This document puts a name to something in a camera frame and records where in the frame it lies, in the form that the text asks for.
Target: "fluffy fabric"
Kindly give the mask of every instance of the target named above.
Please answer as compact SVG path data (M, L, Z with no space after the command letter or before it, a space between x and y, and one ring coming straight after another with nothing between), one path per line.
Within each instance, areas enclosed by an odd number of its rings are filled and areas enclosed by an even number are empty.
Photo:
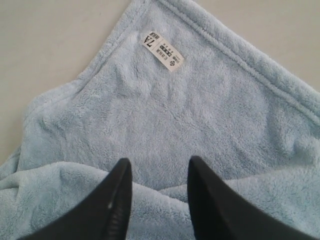
M184 57L174 72L151 31ZM320 94L191 0L133 0L78 78L35 98L0 167L0 239L47 225L120 158L129 240L192 240L187 170L201 156L274 218L320 238Z

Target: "plush texture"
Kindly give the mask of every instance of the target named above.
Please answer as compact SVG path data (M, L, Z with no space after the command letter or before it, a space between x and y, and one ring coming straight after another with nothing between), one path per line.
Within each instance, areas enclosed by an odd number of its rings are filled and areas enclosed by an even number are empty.
M168 71L142 42L184 57ZM35 98L0 167L0 239L44 227L118 159L132 164L129 240L193 240L188 162L320 238L320 94L191 0L133 0L78 78Z

